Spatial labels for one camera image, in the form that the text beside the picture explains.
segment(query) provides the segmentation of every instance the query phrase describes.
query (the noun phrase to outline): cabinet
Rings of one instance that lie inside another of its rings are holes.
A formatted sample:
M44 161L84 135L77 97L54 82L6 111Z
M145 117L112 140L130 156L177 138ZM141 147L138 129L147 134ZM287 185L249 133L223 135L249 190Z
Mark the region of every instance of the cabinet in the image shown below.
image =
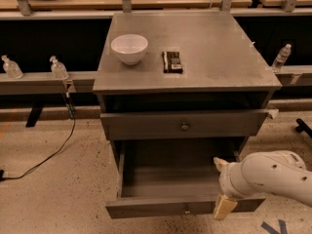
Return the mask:
M135 66L109 50L127 33L149 44ZM170 50L180 52L182 74L163 73L161 53ZM119 171L110 216L212 213L220 191L213 158L238 158L280 87L228 13L114 15L94 84ZM235 212L254 211L263 200L241 200Z

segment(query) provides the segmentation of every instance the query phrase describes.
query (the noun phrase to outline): clear plastic bottle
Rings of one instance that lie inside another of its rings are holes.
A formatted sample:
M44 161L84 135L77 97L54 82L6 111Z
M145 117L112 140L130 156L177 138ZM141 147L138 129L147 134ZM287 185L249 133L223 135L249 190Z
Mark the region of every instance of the clear plastic bottle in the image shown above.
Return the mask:
M292 45L287 44L284 48L282 48L279 54L275 57L272 69L274 73L278 73L281 71L282 66L284 66L286 60L291 55L292 52Z
M3 68L10 78L19 79L22 76L19 65L10 60L7 56L2 56L1 59L4 61Z
M50 58L53 63L51 65L51 70L56 79L66 80L69 76L63 63L59 62L55 56Z

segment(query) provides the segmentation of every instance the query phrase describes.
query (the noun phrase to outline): concrete floor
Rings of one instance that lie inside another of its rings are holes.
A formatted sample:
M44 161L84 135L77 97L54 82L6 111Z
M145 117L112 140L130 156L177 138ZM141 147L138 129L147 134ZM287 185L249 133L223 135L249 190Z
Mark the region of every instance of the concrete floor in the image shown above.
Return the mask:
M295 119L312 126L310 100L275 101L278 116L266 119L249 139L242 156L257 151L291 150L312 171L312 138L297 133ZM254 213L213 216L184 215L110 219L104 205L116 195L117 170L105 140L97 107L77 108L76 128L63 151L32 174L0 182L0 233L279 233L279 219L288 233L312 233L312 209L291 199L268 195ZM73 121L65 108L44 108L34 128L26 128L28 110L0 111L0 169L19 176L56 152L68 137Z

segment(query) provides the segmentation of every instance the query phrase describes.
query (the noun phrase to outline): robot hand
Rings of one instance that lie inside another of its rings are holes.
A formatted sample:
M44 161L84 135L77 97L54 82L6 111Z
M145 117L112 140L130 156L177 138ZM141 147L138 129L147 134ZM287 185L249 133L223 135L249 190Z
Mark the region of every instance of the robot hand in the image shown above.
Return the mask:
M312 173L306 171L303 160L293 152L253 153L240 163L214 158L214 163L220 171L224 194L216 202L216 219L225 219L234 210L237 199L258 192L295 199L312 207Z

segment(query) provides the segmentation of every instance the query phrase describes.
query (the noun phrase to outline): white bowl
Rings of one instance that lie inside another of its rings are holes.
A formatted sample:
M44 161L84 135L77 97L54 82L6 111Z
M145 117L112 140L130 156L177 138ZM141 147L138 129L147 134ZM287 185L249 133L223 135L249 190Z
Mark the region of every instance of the white bowl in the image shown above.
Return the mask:
M137 64L144 57L147 46L145 37L134 34L118 36L110 44L115 56L127 65Z

